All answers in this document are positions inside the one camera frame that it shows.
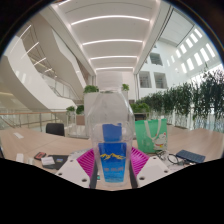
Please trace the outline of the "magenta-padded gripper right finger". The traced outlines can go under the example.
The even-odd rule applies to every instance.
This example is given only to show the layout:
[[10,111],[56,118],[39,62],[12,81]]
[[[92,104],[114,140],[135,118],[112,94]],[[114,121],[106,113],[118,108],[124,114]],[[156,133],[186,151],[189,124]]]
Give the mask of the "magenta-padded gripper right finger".
[[157,181],[172,171],[157,157],[149,157],[137,148],[131,150],[130,182],[133,189]]

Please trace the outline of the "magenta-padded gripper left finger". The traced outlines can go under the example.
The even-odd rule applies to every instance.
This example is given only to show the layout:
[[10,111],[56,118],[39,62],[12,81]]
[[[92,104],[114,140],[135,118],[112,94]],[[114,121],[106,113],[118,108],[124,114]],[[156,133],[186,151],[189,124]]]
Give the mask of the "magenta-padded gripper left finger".
[[84,188],[95,189],[98,169],[92,149],[74,151],[56,175]]

